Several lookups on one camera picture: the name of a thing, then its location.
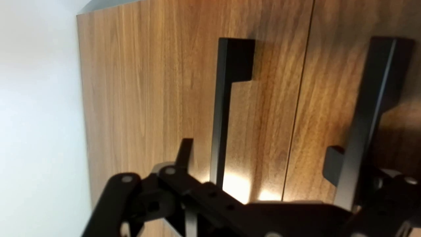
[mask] black mechanical part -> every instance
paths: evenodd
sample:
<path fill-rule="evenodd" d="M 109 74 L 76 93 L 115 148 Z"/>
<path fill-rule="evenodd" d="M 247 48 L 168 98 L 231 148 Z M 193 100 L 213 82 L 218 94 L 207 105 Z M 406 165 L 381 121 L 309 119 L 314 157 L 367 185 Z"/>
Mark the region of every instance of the black mechanical part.
<path fill-rule="evenodd" d="M 98 198 L 82 237 L 123 235 L 121 226 L 127 222 L 126 206 L 131 197 L 140 190 L 140 177 L 126 172 L 111 176 Z M 142 222 L 128 223 L 131 235 L 143 227 Z"/>
<path fill-rule="evenodd" d="M 219 38 L 213 109 L 210 180 L 222 186 L 231 84 L 251 78 L 253 39 Z"/>
<path fill-rule="evenodd" d="M 177 159 L 188 161 L 190 147 L 190 140 L 182 140 Z M 121 180 L 127 175 L 132 173 L 110 179 L 84 237 L 117 237 L 122 221 L 142 226 L 156 218 L 165 218 L 173 230 L 186 237 L 392 237 L 407 235 L 411 226 L 421 223 L 421 185 L 402 175 L 389 177 L 355 214 L 330 204 L 243 205 L 215 184 L 197 181 L 185 167 L 176 164 L 148 175 L 140 185 L 134 185 L 134 193 L 126 194 Z"/>

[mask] black metal bar handle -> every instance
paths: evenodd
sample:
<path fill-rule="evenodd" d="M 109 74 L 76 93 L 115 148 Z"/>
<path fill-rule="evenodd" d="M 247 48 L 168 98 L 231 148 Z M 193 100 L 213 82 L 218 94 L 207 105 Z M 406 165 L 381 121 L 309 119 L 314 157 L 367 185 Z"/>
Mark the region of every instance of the black metal bar handle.
<path fill-rule="evenodd" d="M 219 38 L 213 110 L 210 180 L 222 188 L 231 84 L 251 78 L 253 39 Z"/>
<path fill-rule="evenodd" d="M 413 46 L 403 38 L 371 38 L 344 152 L 338 146 L 326 151 L 323 175 L 336 184 L 335 205 L 353 205 L 372 136 L 381 113 L 397 103 Z"/>

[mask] wood grain surface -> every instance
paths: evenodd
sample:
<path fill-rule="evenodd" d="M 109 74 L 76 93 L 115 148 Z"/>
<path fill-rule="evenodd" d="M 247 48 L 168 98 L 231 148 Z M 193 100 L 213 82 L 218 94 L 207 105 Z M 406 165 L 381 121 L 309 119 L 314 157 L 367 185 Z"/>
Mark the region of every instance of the wood grain surface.
<path fill-rule="evenodd" d="M 209 179 L 217 39 L 255 38 L 253 76 L 232 85 L 223 188 L 240 201 L 323 200 L 324 148 L 343 144 L 372 35 L 421 42 L 415 0 L 142 0 L 80 14 L 92 202 L 109 176 L 173 160 Z M 374 138 L 374 164 L 421 177 L 421 53 Z M 144 235 L 171 235 L 163 222 Z"/>
<path fill-rule="evenodd" d="M 253 77 L 232 85 L 223 188 L 280 200 L 311 0 L 144 0 L 80 14 L 92 202 L 114 172 L 147 175 L 193 136 L 209 179 L 217 39 L 255 38 Z M 168 234 L 161 222 L 144 235 Z"/>
<path fill-rule="evenodd" d="M 315 0 L 284 200 L 331 201 L 321 173 L 324 148 L 344 144 L 369 36 L 421 42 L 421 1 Z M 421 173 L 421 53 L 415 49 L 399 103 L 380 122 L 369 157 L 380 167 Z"/>

